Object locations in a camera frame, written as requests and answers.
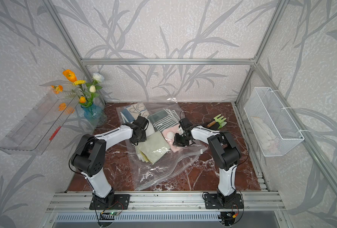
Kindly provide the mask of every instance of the white rose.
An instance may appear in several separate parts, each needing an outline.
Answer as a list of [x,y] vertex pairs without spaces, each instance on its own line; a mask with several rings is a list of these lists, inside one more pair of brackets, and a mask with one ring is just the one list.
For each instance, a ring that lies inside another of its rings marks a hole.
[[104,76],[95,72],[95,73],[93,73],[93,79],[97,80],[98,82],[103,82]]
[[95,93],[95,92],[96,92],[95,86],[94,86],[94,85],[91,85],[90,88],[89,88],[89,91],[90,91],[91,93]]

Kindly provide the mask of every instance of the metal vent grille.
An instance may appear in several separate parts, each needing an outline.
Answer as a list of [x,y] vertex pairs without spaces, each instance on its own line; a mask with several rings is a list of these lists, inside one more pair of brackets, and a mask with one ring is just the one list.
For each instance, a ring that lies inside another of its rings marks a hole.
[[[122,212],[104,216],[114,222],[218,221],[219,212]],[[95,212],[58,213],[55,222],[95,222]]]

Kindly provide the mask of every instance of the orange flower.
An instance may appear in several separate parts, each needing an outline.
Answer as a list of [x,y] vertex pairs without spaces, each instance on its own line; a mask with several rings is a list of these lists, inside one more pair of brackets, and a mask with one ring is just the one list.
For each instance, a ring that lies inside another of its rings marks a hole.
[[63,90],[62,85],[58,85],[58,86],[51,85],[51,87],[52,87],[53,92],[55,94],[58,94],[58,93],[62,92],[62,90]]
[[63,111],[66,109],[66,103],[61,103],[59,106],[58,106],[58,110],[59,111]]
[[85,102],[86,102],[86,99],[85,99],[85,97],[84,97],[84,96],[81,96],[81,97],[80,97],[80,103],[82,103],[82,104],[83,104],[83,103],[85,103]]
[[67,107],[64,114],[65,115],[70,115],[75,112],[75,109],[73,107]]
[[64,72],[62,72],[62,74],[64,74],[64,76],[67,78],[67,80],[71,81],[71,82],[75,82],[77,80],[75,73],[72,72],[71,70],[65,70]]

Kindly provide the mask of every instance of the vase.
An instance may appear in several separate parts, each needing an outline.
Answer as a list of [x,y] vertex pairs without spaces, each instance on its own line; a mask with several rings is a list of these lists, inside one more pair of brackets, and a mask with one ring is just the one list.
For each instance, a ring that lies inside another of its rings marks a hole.
[[94,103],[89,107],[81,105],[84,110],[84,117],[93,125],[101,126],[107,122],[107,116],[105,115],[103,109],[95,105]]

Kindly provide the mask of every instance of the clear acrylic shelf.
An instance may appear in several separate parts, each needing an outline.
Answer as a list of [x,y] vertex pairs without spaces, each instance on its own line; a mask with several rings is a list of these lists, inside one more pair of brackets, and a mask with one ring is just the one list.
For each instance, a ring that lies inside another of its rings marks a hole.
[[1,141],[7,154],[41,155],[79,100],[75,93],[50,91]]

